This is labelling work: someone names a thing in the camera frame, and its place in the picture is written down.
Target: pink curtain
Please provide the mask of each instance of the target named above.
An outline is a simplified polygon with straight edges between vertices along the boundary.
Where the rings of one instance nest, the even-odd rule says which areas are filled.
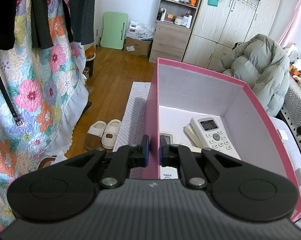
[[[299,19],[300,19],[300,14],[301,14],[301,0],[298,1],[297,5],[296,5],[296,8],[294,10],[294,14],[292,16],[292,20],[290,21],[290,23],[288,24],[287,29],[285,30],[284,34],[282,35],[282,37],[278,41],[279,45],[282,48],[287,46],[287,44],[289,43],[289,40],[292,37],[295,29],[297,28],[298,23],[299,23]]]

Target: orange container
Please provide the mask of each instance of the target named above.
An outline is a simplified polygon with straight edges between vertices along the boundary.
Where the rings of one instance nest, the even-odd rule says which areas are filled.
[[[197,0],[190,0],[190,5],[195,6]]]

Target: puffer jacket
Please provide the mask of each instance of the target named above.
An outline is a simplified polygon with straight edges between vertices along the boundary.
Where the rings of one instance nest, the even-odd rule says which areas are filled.
[[[221,60],[217,72],[245,81],[270,116],[284,104],[289,86],[289,57],[271,38],[258,34],[238,45]]]

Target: black belt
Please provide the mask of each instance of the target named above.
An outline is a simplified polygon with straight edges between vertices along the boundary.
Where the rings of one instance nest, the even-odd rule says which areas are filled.
[[[6,101],[6,104],[7,104],[8,108],[9,108],[9,110],[12,113],[12,117],[14,118],[14,121],[15,121],[16,125],[17,126],[22,125],[23,123],[19,119],[19,117],[18,117],[18,115],[16,113],[16,110],[14,109],[14,106],[12,105],[12,102],[11,102],[11,100],[10,100],[8,94],[7,94],[6,88],[4,86],[4,83],[3,83],[1,77],[0,77],[0,91],[2,92],[3,97],[4,97],[5,101]]]

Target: pink box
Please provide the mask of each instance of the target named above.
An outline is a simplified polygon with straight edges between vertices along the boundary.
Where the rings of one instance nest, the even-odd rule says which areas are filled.
[[[280,174],[299,187],[273,123],[245,82],[163,58],[157,61],[146,102],[144,134],[150,138],[150,154],[142,179],[160,178],[159,131],[173,132],[176,143],[190,144],[183,141],[187,137],[182,128],[202,114],[223,119],[242,161]],[[300,214],[299,197],[292,219]]]

